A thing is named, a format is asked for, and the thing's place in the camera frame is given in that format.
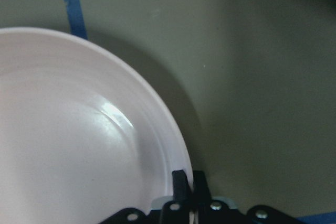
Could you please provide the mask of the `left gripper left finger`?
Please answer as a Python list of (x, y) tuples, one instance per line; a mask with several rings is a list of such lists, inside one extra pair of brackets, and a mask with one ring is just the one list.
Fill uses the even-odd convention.
[(159, 210), (145, 214), (136, 208), (124, 208), (102, 223), (189, 223), (191, 211), (191, 189), (183, 170), (172, 171), (172, 200)]

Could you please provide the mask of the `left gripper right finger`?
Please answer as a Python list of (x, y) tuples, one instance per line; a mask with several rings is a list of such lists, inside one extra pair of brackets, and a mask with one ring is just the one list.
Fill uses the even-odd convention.
[(256, 205), (244, 214), (236, 208), (230, 208), (224, 201), (212, 197), (203, 171), (193, 171), (193, 179), (198, 223), (302, 223), (265, 205)]

